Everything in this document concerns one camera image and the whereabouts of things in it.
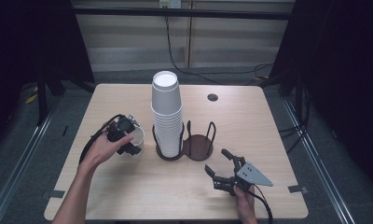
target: gray wall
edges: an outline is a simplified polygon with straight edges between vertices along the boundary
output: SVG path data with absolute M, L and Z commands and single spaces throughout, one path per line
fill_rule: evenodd
M 159 7 L 157 1 L 74 0 L 75 6 Z M 182 8 L 291 12 L 294 1 L 182 1 Z M 171 68 L 162 17 L 77 15 L 94 72 Z M 179 67 L 271 63 L 286 21 L 169 18 Z

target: round coaster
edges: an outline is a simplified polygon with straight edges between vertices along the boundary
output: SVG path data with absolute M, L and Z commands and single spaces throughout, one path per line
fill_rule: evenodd
M 213 144 L 206 136 L 194 134 L 184 141 L 183 151 L 191 160 L 205 161 L 213 153 Z

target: paper cup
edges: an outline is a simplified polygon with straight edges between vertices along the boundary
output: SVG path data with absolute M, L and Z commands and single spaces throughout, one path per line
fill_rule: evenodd
M 182 107 L 177 76 L 168 71 L 156 73 L 152 81 L 152 109 L 171 115 Z
M 141 149 L 141 151 L 138 154 L 135 154 L 132 157 L 139 157 L 141 154 L 143 154 L 143 150 L 144 150 L 145 132 L 141 127 L 135 127 L 135 130 L 131 132 L 130 134 L 133 135 L 133 139 L 131 140 L 131 143 L 135 147 L 139 147 Z

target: human hand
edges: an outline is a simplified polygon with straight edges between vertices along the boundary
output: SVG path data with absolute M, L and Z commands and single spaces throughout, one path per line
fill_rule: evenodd
M 254 197 L 249 193 L 244 192 L 241 188 L 234 186 L 233 190 L 236 194 L 236 209 L 239 220 L 242 224 L 256 224 L 256 210 L 254 207 Z M 254 193 L 254 186 L 249 190 Z
M 110 142 L 106 135 L 106 129 L 105 127 L 103 133 L 93 142 L 81 164 L 84 163 L 97 167 L 101 163 L 108 161 L 120 147 L 126 145 L 133 139 L 133 136 L 129 134 L 116 142 Z

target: table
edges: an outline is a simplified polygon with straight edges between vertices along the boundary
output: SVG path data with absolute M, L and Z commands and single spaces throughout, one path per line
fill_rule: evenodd
M 208 164 L 217 175 L 233 175 L 233 163 L 221 154 L 228 149 L 244 156 L 266 175 L 273 187 L 260 187 L 274 218 L 304 218 L 308 209 L 297 185 L 282 140 L 263 91 L 258 87 L 181 85 L 183 121 L 191 131 L 206 134 L 210 121 L 216 126 L 214 151 L 206 161 L 183 156 L 162 160 L 152 135 L 151 85 L 100 84 L 97 86 L 55 186 L 67 191 L 76 174 L 80 153 L 104 122 L 116 114 L 133 114 L 145 130 L 144 152 L 138 158 L 118 154 L 96 171 L 90 188 L 87 219 L 111 220 L 232 220 L 237 219 L 235 201 L 228 193 L 213 189 L 204 172 Z M 215 102 L 207 96 L 218 96 Z M 62 199 L 51 198 L 45 211 L 53 219 Z M 257 218 L 267 218 L 256 201 Z

